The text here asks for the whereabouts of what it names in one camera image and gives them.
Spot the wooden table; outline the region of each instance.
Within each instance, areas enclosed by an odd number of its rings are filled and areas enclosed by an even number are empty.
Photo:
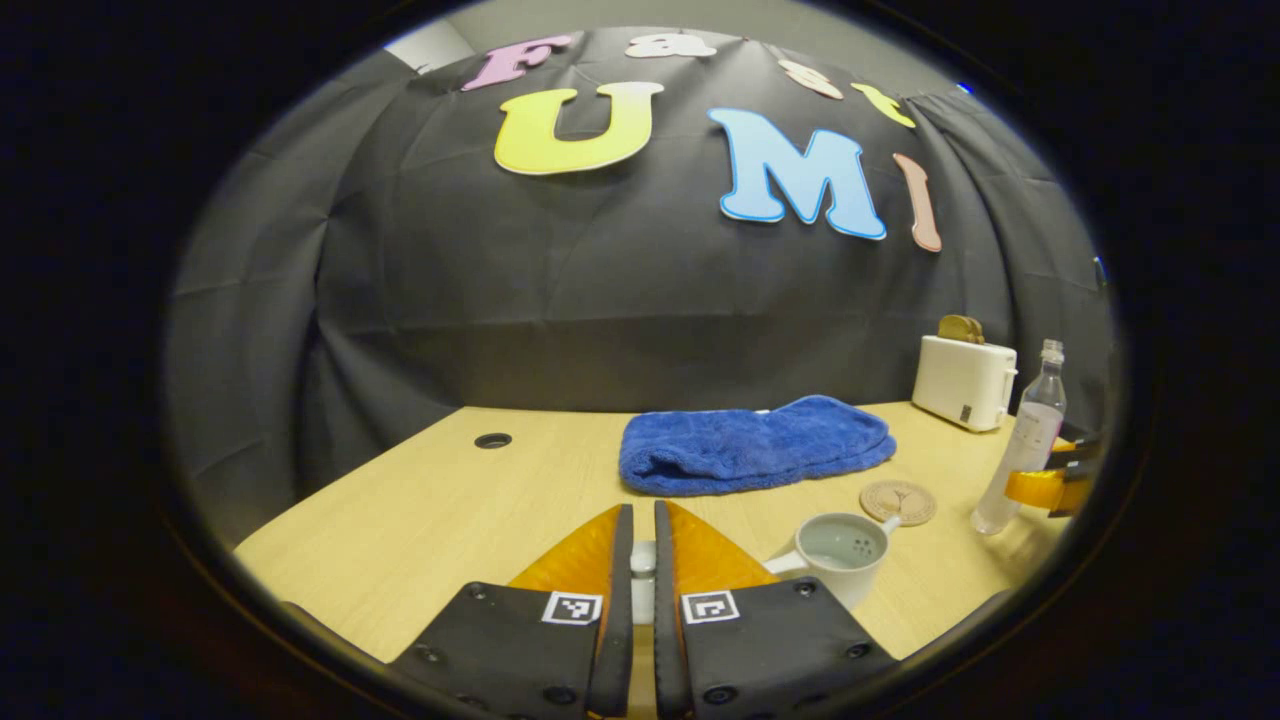
[[[1066,524],[1023,509],[995,537],[969,525],[1011,420],[974,434],[909,402],[867,405],[897,439],[878,468],[768,491],[677,498],[760,560],[817,512],[863,512],[868,483],[929,488],[937,515],[901,528],[855,618],[895,657],[934,639],[993,593],[1019,584]],[[628,414],[465,407],[259,529],[236,556],[279,600],[389,662],[471,580],[507,583],[581,523],[635,506],[635,538],[653,539],[653,497],[618,477]],[[499,450],[475,438],[508,433]],[[653,717],[653,634],[636,628],[631,717]]]

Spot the letter m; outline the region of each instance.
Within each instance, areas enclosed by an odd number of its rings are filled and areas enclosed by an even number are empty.
[[[728,136],[733,191],[721,197],[721,210],[730,218],[776,223],[786,206],[769,192],[773,176],[801,220],[813,224],[822,199],[831,188],[827,222],[838,232],[879,240],[884,223],[876,215],[859,155],[852,140],[818,129],[801,155],[791,141],[764,115],[732,108],[713,108],[707,117],[724,127]]]

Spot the folded towel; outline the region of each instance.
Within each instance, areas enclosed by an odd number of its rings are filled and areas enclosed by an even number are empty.
[[[897,450],[888,424],[810,395],[773,413],[645,413],[622,433],[618,469],[649,495],[723,495],[865,470]]]

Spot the black curtain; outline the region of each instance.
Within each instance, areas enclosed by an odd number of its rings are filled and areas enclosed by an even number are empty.
[[[420,77],[378,53],[246,151],[192,233],[166,352],[178,451],[224,541],[463,405],[908,400],[919,338],[951,313],[1018,350],[1019,392],[1043,338],[1062,340],[1068,419],[1098,428],[1115,333],[1096,252],[1015,129],[960,90],[902,99],[906,128],[849,87],[874,85],[874,68],[736,36],[696,32],[710,58],[623,55],[662,29],[576,33],[525,77],[470,92],[483,55]],[[780,59],[845,100],[795,83]],[[543,177],[494,161],[506,100],[576,88],[557,131],[576,140],[608,127],[595,87],[621,81],[666,87],[635,156]],[[887,237],[790,209],[776,224],[724,217],[717,106],[763,114],[801,150],[818,128],[856,140]],[[929,174],[941,254],[911,240],[895,152]]]

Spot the clear plastic bottle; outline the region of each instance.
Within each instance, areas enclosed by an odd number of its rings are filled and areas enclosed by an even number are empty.
[[[1065,359],[1061,342],[1044,341],[1044,348],[1041,350],[1041,374],[1023,391],[1009,447],[1005,448],[1005,456],[1000,460],[1000,468],[991,478],[987,492],[969,518],[974,529],[984,536],[1004,530],[1021,506],[1020,502],[1005,497],[1009,474],[1043,470],[1048,462],[1053,439],[1062,429],[1062,416],[1066,414],[1066,392],[1062,391]]]

